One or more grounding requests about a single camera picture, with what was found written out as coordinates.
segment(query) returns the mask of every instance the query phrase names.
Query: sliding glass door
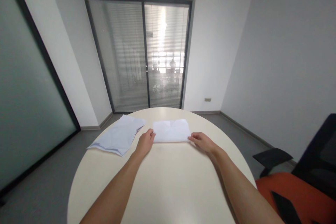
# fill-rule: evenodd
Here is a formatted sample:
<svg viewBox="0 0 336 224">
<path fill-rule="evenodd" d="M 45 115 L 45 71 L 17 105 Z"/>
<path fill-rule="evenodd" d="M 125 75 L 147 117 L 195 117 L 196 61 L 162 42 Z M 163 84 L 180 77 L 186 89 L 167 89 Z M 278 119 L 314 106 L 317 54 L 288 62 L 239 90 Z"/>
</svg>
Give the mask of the sliding glass door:
<svg viewBox="0 0 336 224">
<path fill-rule="evenodd" d="M 151 107 L 180 108 L 189 5 L 145 3 Z"/>
<path fill-rule="evenodd" d="M 2 196 L 79 125 L 24 0 L 0 8 Z"/>
<path fill-rule="evenodd" d="M 86 0 L 115 113 L 181 108 L 191 1 Z"/>
</svg>

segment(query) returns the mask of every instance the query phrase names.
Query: black door frame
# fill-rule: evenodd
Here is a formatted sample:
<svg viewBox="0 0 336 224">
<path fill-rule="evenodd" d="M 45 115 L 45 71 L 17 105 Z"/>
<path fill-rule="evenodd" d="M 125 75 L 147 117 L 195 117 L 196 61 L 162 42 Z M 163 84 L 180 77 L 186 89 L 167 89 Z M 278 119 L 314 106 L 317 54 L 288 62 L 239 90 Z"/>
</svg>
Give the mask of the black door frame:
<svg viewBox="0 0 336 224">
<path fill-rule="evenodd" d="M 151 102 L 150 102 L 150 98 L 149 98 L 149 79 L 148 79 L 148 58 L 147 58 L 145 2 L 154 2 L 154 3 L 159 3 L 159 4 L 184 4 L 184 5 L 189 5 L 187 35 L 186 35 L 186 38 L 185 38 L 185 44 L 186 45 L 185 45 L 185 51 L 184 51 L 184 63 L 183 63 L 182 87 L 181 87 L 181 101 L 180 101 L 180 109 L 182 109 L 183 90 L 184 90 L 184 81 L 185 81 L 185 75 L 186 75 L 185 72 L 186 72 L 187 55 L 188 55 L 187 53 L 188 53 L 188 46 L 189 46 L 189 32 L 190 32 L 190 22 L 191 22 L 191 11 L 192 11 L 192 6 L 193 6 L 192 0 L 113 0 L 113 1 L 141 2 L 141 7 L 142 7 L 142 23 L 143 23 L 143 30 L 144 30 L 143 31 L 143 37 L 144 37 L 143 40 L 144 40 L 144 44 L 145 44 L 147 95 L 148 95 L 148 107 L 149 108 L 151 107 Z M 103 61 L 103 58 L 102 58 L 101 50 L 99 48 L 98 37 L 97 37 L 97 33 L 96 33 L 94 22 L 93 22 L 93 17 L 92 17 L 90 5 L 89 5 L 89 0 L 85 0 L 85 5 L 86 5 L 86 9 L 87 9 L 87 14 L 89 16 L 91 30 L 92 30 L 94 42 L 96 44 L 97 53 L 98 53 L 98 57 L 99 57 L 99 61 L 100 61 L 101 70 L 103 72 L 103 77 L 104 77 L 104 81 L 105 81 L 108 97 L 110 99 L 110 103 L 111 103 L 111 107 L 112 107 L 112 112 L 114 114 L 132 113 L 134 111 L 115 112 L 115 110 L 114 110 L 114 104 L 113 104 L 113 100 L 112 100 L 112 95 L 111 95 L 110 89 L 108 87 L 109 84 L 108 84 L 108 81 L 107 81 L 107 75 L 106 75 L 106 71 L 105 71 L 105 68 L 104 68 L 104 61 Z"/>
<path fill-rule="evenodd" d="M 61 95 L 61 98 L 64 102 L 64 105 L 70 114 L 70 117 L 76 127 L 75 132 L 73 132 L 70 136 L 68 136 L 66 139 L 64 139 L 62 142 L 60 142 L 55 148 L 50 150 L 46 155 L 44 155 L 40 160 L 38 160 L 35 164 L 33 164 L 31 167 L 29 167 L 26 171 L 24 171 L 21 175 L 19 175 L 16 179 L 14 179 L 12 182 L 10 182 L 7 186 L 5 186 L 0 191 L 0 198 L 2 198 L 5 194 L 7 194 L 10 190 L 12 190 L 18 183 L 20 183 L 25 177 L 27 177 L 32 171 L 34 171 L 39 165 L 41 165 L 45 160 L 47 160 L 51 155 L 53 155 L 58 149 L 60 149 L 64 144 L 66 144 L 74 135 L 76 135 L 81 129 L 78 123 L 78 120 L 75 116 L 75 113 L 70 105 L 70 102 L 68 100 L 68 97 L 64 91 L 64 88 L 61 84 L 61 81 L 59 80 L 59 77 L 57 75 L 57 72 L 54 68 L 53 63 L 51 62 L 51 59 L 49 57 L 48 51 L 43 43 L 43 40 L 40 36 L 40 33 L 35 25 L 35 22 L 30 14 L 30 11 L 28 9 L 28 6 L 25 2 L 25 0 L 16 0 L 24 19 L 26 20 L 26 23 L 28 25 L 28 28 L 30 29 L 32 36 L 38 46 L 38 49 L 41 52 L 41 55 L 43 56 L 43 60 L 45 64 L 47 65 L 47 68 L 51 74 L 51 77 L 57 87 L 58 92 Z"/>
</svg>

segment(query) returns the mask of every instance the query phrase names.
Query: paper sheet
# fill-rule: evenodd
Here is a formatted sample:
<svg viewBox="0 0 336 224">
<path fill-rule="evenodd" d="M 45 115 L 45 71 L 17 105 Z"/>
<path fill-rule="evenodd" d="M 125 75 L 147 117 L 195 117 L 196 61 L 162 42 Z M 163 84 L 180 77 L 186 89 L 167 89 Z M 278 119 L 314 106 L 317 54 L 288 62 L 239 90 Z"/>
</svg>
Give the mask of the paper sheet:
<svg viewBox="0 0 336 224">
<path fill-rule="evenodd" d="M 158 142 L 189 142 L 190 130 L 187 120 L 157 121 L 153 123 L 156 134 L 154 143 Z"/>
<path fill-rule="evenodd" d="M 144 119 L 123 115 L 113 127 L 109 128 L 88 149 L 97 148 L 123 156 L 130 149 L 135 134 L 145 123 Z"/>
</svg>

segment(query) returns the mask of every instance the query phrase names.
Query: gray floor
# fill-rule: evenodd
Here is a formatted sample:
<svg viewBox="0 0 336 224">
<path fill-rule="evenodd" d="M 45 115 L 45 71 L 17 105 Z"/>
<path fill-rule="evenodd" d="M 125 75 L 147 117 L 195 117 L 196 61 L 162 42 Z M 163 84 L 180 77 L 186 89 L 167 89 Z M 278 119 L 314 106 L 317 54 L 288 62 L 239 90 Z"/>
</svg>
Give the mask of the gray floor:
<svg viewBox="0 0 336 224">
<path fill-rule="evenodd" d="M 246 159 L 254 178 L 258 178 L 263 167 L 252 155 L 267 150 L 267 147 L 220 114 L 201 116 L 230 137 Z M 0 208 L 0 223 L 66 223 L 71 183 L 87 146 L 120 117 L 113 115 L 102 130 L 79 132 L 24 179 L 4 198 L 6 204 Z M 284 164 L 274 171 L 289 172 L 292 168 L 290 164 Z"/>
</svg>

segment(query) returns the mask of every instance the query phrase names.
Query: gray baseboard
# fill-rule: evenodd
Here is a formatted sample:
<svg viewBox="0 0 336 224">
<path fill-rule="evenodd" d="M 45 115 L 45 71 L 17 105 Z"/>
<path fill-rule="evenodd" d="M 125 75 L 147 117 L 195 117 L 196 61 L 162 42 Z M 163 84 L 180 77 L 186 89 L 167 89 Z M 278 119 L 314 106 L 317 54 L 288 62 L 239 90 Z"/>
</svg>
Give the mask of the gray baseboard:
<svg viewBox="0 0 336 224">
<path fill-rule="evenodd" d="M 253 137 L 254 139 L 256 139 L 257 141 L 259 141 L 260 143 L 262 143 L 263 145 L 265 145 L 267 148 L 272 149 L 274 148 L 273 145 L 269 144 L 268 142 L 266 142 L 264 139 L 260 138 L 259 136 L 257 136 L 256 134 L 254 134 L 253 132 L 249 131 L 247 128 L 245 128 L 243 125 L 239 124 L 238 122 L 236 122 L 235 120 L 233 120 L 231 117 L 229 117 L 228 115 L 224 114 L 222 111 L 195 111 L 193 112 L 195 114 L 221 114 L 222 116 L 224 116 L 227 120 L 229 120 L 230 122 L 232 122 L 234 125 L 236 125 L 239 129 L 241 129 L 242 131 L 244 131 L 247 135 Z M 290 163 L 293 166 L 296 166 L 297 162 L 295 162 L 293 159 L 289 160 L 288 163 Z"/>
<path fill-rule="evenodd" d="M 101 122 L 98 126 L 84 126 L 81 127 L 81 130 L 86 131 L 86 130 L 100 130 L 104 127 L 105 123 L 111 118 L 113 115 L 113 112 L 111 112 L 105 119 L 104 121 Z"/>
<path fill-rule="evenodd" d="M 219 110 L 211 110 L 211 111 L 192 111 L 194 114 L 219 114 Z"/>
</svg>

